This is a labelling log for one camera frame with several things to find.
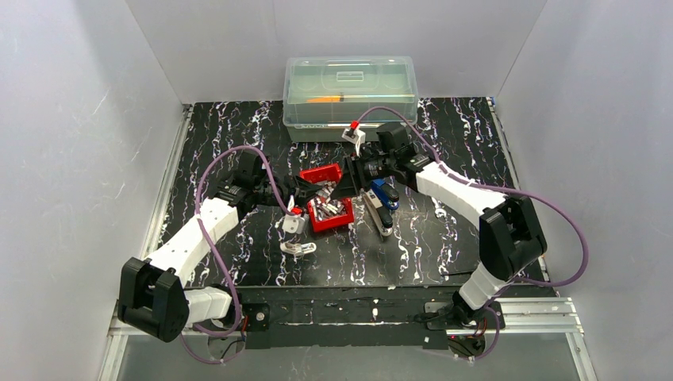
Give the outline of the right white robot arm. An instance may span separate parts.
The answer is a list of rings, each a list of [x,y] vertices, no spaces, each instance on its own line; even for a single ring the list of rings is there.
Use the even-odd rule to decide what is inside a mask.
[[[418,194],[443,202],[479,232],[479,264],[453,297],[466,314],[481,310],[525,267],[546,253],[548,244],[528,196],[488,190],[418,151],[406,128],[386,123],[376,130],[379,148],[365,142],[357,122],[342,132],[356,152],[344,159],[332,198],[351,198],[375,179],[392,177]]]

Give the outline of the black silver stapler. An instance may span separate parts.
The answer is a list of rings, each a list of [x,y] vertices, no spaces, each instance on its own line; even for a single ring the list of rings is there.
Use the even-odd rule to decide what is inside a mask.
[[[373,190],[364,193],[363,200],[373,218],[373,221],[382,237],[388,237],[393,232],[393,218],[390,211],[382,204]]]

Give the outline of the red plastic bin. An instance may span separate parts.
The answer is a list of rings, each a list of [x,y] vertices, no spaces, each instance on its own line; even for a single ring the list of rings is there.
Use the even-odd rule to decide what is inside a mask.
[[[330,196],[342,177],[339,164],[329,164],[299,172],[302,179],[317,184],[321,189],[308,204],[312,230],[324,232],[347,226],[354,222],[352,201],[350,198],[334,199]]]

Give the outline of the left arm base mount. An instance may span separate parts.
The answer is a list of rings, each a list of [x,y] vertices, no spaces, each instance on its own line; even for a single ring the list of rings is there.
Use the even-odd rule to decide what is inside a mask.
[[[267,303],[242,303],[239,330],[246,333],[263,332],[269,329],[271,307]],[[229,312],[221,318],[211,319],[210,322],[219,329],[228,329],[235,320],[235,310],[231,306]]]

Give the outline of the blue stapler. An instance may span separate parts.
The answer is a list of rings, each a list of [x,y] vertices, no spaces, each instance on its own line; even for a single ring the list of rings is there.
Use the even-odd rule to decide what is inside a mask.
[[[399,193],[384,179],[374,179],[371,182],[371,189],[388,210],[399,208]]]

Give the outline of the clear plastic storage box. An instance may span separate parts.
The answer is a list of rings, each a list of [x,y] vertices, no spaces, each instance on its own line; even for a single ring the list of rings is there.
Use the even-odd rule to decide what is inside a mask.
[[[343,102],[307,103],[343,95]],[[417,121],[419,94],[409,56],[297,57],[287,61],[283,124],[293,142],[336,142],[360,121],[368,141],[387,122]]]

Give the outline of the pile of staple strips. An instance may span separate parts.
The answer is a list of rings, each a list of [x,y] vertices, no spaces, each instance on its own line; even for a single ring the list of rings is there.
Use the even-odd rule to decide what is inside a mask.
[[[333,190],[334,182],[321,181],[317,185],[321,188],[316,196],[310,201],[310,206],[318,221],[324,221],[330,218],[340,217],[347,214],[346,205],[343,201],[331,199],[330,193]]]

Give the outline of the orange tool inside box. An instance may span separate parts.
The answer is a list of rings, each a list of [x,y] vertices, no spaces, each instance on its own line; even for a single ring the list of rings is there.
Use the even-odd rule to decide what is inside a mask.
[[[344,101],[344,96],[343,95],[329,95],[329,96],[309,98],[306,102],[307,103],[333,103],[333,102],[343,102],[343,101]]]

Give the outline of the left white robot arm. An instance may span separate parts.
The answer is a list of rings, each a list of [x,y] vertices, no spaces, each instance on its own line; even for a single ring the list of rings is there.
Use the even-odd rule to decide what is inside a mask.
[[[163,342],[173,341],[187,326],[208,320],[242,319],[239,295],[228,270],[224,286],[191,289],[191,272],[215,244],[257,206],[285,207],[297,225],[320,187],[298,175],[273,175],[267,157],[243,152],[237,167],[215,191],[195,203],[195,215],[144,260],[129,259],[121,269],[117,303],[120,321]]]

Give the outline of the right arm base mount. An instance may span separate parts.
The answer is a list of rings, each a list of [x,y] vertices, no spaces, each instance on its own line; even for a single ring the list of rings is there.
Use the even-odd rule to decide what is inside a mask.
[[[468,336],[482,336],[488,329],[506,327],[504,313],[499,302],[492,302],[490,312],[485,308],[473,311],[468,307],[454,306],[452,302],[426,302],[423,310],[410,321],[425,325],[429,330],[464,330]]]

